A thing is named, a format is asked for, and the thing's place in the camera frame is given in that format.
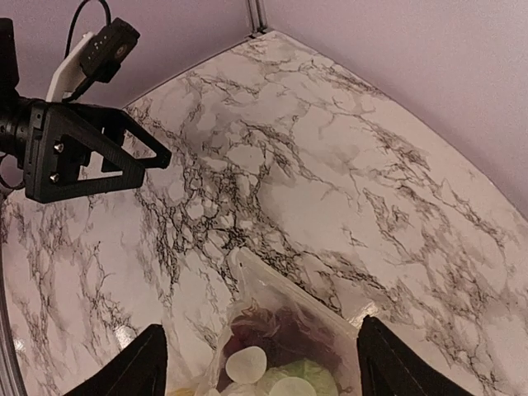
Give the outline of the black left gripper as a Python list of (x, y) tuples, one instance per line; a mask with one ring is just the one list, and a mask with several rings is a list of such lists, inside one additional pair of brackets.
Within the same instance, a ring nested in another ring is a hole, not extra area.
[[(126, 131), (154, 157), (133, 158), (124, 151)], [(145, 168), (167, 168), (172, 157), (168, 148), (123, 110), (88, 104), (32, 102), (24, 142), (25, 194), (36, 202), (135, 188), (143, 181)], [(80, 170), (90, 163), (91, 152), (116, 165), (119, 173), (81, 179)]]

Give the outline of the clear zip top bag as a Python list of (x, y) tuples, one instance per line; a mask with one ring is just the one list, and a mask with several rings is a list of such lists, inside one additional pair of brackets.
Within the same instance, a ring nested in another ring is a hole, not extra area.
[(358, 328), (317, 301), (247, 248), (228, 259), (238, 297), (228, 308), (216, 353), (196, 394), (237, 388), (228, 360), (239, 354), (240, 372), (268, 394), (286, 376), (307, 380), (318, 395), (359, 395)]

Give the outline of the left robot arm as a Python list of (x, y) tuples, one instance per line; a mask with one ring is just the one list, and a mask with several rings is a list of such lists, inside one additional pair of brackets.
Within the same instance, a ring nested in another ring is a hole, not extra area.
[(82, 104), (108, 83), (137, 45), (138, 31), (116, 18), (88, 33), (56, 69), (45, 99), (22, 97), (13, 22), (1, 20), (1, 150), (23, 171), (26, 197), (50, 203), (138, 188), (172, 154), (123, 110)]

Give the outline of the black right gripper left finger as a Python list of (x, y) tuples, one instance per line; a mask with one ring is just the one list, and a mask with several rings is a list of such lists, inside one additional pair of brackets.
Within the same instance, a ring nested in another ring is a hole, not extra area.
[(151, 324), (107, 365), (66, 396), (164, 396), (167, 358), (163, 326)]

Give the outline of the fake red grapes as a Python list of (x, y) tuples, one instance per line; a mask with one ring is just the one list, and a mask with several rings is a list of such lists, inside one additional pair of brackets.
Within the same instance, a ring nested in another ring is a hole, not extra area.
[(310, 360), (336, 375), (342, 358), (335, 351), (335, 323), (307, 309), (244, 309), (229, 324), (224, 358), (247, 347), (260, 347), (269, 367)]

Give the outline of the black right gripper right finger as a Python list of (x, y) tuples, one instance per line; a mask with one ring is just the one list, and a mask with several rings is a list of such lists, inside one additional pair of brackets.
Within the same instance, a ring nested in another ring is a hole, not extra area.
[(364, 317), (356, 346), (364, 395), (471, 396), (430, 367), (376, 317)]

